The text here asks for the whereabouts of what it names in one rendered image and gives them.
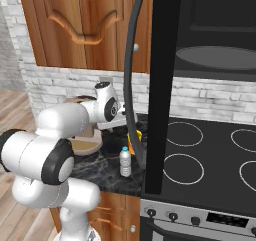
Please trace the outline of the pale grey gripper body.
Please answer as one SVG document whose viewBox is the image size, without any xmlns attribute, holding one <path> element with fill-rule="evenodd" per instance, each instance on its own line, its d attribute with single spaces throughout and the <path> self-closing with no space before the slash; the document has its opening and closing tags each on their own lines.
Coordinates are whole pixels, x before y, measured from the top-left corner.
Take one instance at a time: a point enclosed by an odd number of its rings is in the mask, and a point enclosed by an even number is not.
<svg viewBox="0 0 256 241">
<path fill-rule="evenodd" d="M 124 115 L 117 115 L 111 122 L 98 123 L 99 130 L 111 129 L 126 124 L 126 117 Z"/>
</svg>

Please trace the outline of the yellow orange food item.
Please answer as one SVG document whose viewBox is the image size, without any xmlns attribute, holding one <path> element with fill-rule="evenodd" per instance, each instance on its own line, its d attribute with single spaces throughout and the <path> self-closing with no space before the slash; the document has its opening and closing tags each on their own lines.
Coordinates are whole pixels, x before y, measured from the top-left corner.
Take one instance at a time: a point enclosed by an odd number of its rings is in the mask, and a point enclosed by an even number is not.
<svg viewBox="0 0 256 241">
<path fill-rule="evenodd" d="M 137 135 L 138 135 L 138 139 L 141 143 L 141 141 L 142 141 L 142 132 L 140 130 L 136 130 L 136 132 L 137 132 Z M 130 152 L 131 155 L 135 155 L 135 151 L 134 151 L 134 148 L 133 148 L 133 145 L 132 145 L 132 142 L 131 142 L 131 137 L 130 137 L 129 132 L 127 133 L 127 138 L 128 138 L 129 152 Z"/>
</svg>

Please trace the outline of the black microwave door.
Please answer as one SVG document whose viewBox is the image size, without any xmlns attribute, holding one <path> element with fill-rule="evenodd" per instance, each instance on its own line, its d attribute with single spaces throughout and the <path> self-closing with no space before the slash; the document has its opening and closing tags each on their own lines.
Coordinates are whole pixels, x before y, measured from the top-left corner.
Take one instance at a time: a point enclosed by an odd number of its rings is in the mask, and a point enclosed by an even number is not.
<svg viewBox="0 0 256 241">
<path fill-rule="evenodd" d="M 153 0 L 145 192 L 161 193 L 181 0 Z"/>
</svg>

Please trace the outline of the wooden base cupboard door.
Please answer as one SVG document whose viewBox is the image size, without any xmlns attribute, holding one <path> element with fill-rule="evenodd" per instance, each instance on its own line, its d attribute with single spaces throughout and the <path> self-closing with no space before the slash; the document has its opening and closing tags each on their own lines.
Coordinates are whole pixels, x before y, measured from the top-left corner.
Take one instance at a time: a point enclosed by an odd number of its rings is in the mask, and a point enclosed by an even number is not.
<svg viewBox="0 0 256 241">
<path fill-rule="evenodd" d="M 96 188 L 69 194 L 51 209 L 57 230 L 53 241 L 140 241 L 140 198 Z M 130 232 L 130 226 L 136 232 Z"/>
</svg>

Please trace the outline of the grey microwave turntable plate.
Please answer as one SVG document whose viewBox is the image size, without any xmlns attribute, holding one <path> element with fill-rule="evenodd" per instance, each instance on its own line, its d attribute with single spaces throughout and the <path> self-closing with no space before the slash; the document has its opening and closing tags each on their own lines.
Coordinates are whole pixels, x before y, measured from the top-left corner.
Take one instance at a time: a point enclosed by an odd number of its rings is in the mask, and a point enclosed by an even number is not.
<svg viewBox="0 0 256 241">
<path fill-rule="evenodd" d="M 256 51 L 243 48 L 195 46 L 180 49 L 176 55 L 186 62 L 214 69 L 256 69 Z"/>
</svg>

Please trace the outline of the black microwave oven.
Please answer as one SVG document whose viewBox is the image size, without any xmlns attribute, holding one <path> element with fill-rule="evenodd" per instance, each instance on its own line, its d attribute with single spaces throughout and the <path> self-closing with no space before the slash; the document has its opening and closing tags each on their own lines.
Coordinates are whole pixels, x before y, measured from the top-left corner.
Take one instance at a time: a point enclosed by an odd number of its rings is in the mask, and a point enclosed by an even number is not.
<svg viewBox="0 0 256 241">
<path fill-rule="evenodd" d="M 256 51 L 256 0 L 181 0 L 176 53 L 195 46 Z M 175 57 L 177 77 L 256 82 L 256 69 L 224 70 Z"/>
</svg>

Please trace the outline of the clear water bottle blue cap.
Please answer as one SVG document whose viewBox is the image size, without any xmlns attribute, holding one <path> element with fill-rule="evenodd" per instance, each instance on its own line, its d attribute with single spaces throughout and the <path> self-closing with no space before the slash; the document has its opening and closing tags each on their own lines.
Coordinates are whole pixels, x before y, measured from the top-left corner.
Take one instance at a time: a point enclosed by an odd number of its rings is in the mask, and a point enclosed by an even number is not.
<svg viewBox="0 0 256 241">
<path fill-rule="evenodd" d="M 120 174 L 123 177 L 131 175 L 131 154 L 127 146 L 123 146 L 119 155 L 120 158 Z"/>
</svg>

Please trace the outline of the black hob with steel oven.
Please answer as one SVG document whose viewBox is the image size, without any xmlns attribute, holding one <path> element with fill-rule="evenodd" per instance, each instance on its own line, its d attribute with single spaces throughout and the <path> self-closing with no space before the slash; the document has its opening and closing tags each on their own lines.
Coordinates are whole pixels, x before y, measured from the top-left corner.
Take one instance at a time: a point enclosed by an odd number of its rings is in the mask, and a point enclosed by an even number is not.
<svg viewBox="0 0 256 241">
<path fill-rule="evenodd" d="M 171 117 L 161 193 L 141 193 L 140 241 L 152 241 L 148 222 L 215 241 L 256 241 L 256 126 Z"/>
</svg>

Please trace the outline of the wooden wall cupboard door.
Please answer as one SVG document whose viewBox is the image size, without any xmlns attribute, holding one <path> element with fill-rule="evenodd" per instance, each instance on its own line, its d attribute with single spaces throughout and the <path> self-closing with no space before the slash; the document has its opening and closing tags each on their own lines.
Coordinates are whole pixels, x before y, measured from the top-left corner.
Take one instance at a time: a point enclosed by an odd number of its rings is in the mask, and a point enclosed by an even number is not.
<svg viewBox="0 0 256 241">
<path fill-rule="evenodd" d="M 36 64 L 122 71 L 135 0 L 21 0 Z"/>
</svg>

